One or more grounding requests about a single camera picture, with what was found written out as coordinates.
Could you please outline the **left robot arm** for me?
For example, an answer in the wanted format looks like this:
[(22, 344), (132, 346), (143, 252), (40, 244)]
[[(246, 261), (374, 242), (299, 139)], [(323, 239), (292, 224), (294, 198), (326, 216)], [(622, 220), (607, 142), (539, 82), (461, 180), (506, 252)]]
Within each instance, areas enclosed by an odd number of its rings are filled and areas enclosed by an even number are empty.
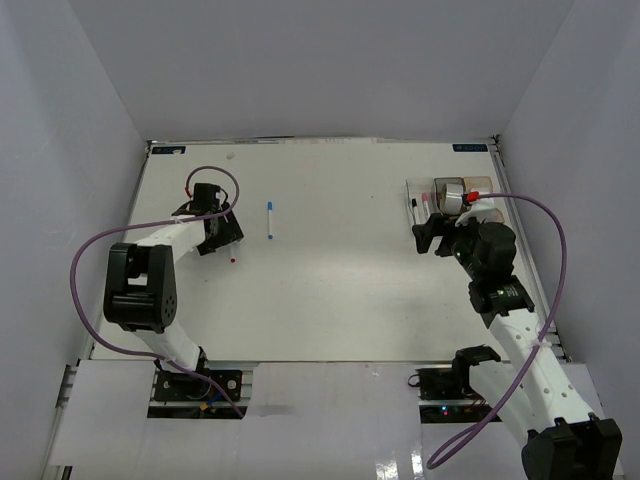
[(182, 367), (177, 387), (199, 399), (211, 387), (200, 365), (205, 354), (176, 319), (176, 263), (189, 253), (212, 254), (244, 238), (228, 194), (218, 185), (198, 183), (175, 212), (177, 221), (134, 243), (109, 251), (103, 301), (105, 319), (141, 339), (152, 353)]

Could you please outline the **blue marker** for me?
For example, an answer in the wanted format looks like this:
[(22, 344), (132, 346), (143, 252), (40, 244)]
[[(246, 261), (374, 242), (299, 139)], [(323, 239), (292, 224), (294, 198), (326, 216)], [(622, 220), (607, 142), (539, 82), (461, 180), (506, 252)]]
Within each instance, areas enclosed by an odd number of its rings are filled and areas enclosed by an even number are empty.
[(267, 202), (267, 238), (269, 240), (274, 239), (274, 231), (273, 231), (273, 203), (271, 201)]

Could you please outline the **large tape roll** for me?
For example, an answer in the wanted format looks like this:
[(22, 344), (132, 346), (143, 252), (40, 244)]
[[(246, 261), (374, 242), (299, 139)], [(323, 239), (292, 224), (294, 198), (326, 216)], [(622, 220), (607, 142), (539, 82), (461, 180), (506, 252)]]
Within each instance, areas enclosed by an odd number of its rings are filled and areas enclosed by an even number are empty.
[(455, 183), (445, 184), (440, 192), (440, 210), (446, 215), (459, 215), (463, 210), (464, 186)]

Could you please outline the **black marker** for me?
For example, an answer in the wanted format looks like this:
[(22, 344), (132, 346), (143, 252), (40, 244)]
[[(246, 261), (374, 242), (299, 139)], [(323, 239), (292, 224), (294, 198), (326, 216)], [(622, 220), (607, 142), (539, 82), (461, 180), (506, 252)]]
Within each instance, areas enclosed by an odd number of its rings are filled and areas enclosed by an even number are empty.
[(420, 208), (415, 198), (411, 199), (411, 212), (413, 217), (413, 223), (415, 225), (420, 225), (421, 224)]

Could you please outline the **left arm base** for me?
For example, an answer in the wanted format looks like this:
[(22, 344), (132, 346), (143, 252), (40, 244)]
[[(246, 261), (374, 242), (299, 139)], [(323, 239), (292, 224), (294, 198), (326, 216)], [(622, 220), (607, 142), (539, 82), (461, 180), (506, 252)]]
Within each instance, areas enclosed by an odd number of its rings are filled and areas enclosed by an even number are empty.
[(239, 420), (234, 409), (246, 413), (247, 396), (243, 393), (241, 370), (211, 370), (201, 374), (217, 383), (201, 381), (184, 373), (158, 371), (150, 396), (147, 417), (173, 420)]

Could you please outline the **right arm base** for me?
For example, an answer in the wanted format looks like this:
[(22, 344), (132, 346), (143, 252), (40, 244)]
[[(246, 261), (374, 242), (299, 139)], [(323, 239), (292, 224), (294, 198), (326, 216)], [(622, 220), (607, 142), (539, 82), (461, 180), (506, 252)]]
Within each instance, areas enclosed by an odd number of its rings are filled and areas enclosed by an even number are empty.
[(418, 393), (420, 419), (426, 424), (472, 424), (490, 412), (491, 406), (476, 393), (463, 393), (451, 367), (424, 367), (407, 379)]

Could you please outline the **pink marker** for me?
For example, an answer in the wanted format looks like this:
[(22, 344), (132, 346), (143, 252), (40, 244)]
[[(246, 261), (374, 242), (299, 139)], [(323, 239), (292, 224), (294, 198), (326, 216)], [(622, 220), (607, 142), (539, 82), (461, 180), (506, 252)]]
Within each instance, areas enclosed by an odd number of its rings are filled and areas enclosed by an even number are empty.
[(430, 206), (429, 206), (429, 197), (428, 194), (426, 192), (422, 192), (421, 193), (421, 203), (422, 203), (422, 207), (423, 207), (423, 213), (424, 213), (424, 219), (425, 222), (428, 221), (431, 211), (430, 211)]

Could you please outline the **paper clip jar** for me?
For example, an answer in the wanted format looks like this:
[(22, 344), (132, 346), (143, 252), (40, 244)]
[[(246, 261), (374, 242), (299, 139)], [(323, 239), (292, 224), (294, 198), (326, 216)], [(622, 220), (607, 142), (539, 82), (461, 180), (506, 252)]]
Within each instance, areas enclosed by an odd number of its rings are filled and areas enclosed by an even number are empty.
[(462, 178), (465, 192), (480, 192), (481, 194), (492, 193), (493, 183), (488, 176), (467, 176)]
[(493, 208), (491, 210), (489, 210), (486, 213), (486, 220), (488, 222), (495, 222), (495, 223), (504, 223), (505, 219), (504, 219), (504, 215), (502, 213), (502, 211), (498, 208)]

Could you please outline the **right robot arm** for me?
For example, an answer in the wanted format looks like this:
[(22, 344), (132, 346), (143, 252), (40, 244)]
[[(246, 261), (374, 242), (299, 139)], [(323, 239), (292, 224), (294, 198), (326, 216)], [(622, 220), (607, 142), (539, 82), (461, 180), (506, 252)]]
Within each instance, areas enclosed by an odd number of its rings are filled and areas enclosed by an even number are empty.
[(622, 433), (582, 398), (538, 323), (535, 305), (514, 275), (516, 236), (501, 222), (433, 213), (412, 228), (418, 253), (434, 239), (439, 257), (454, 258), (470, 278), (470, 302), (503, 349), (485, 345), (455, 353), (451, 384), (461, 397), (483, 398), (521, 449), (529, 479), (611, 479)]

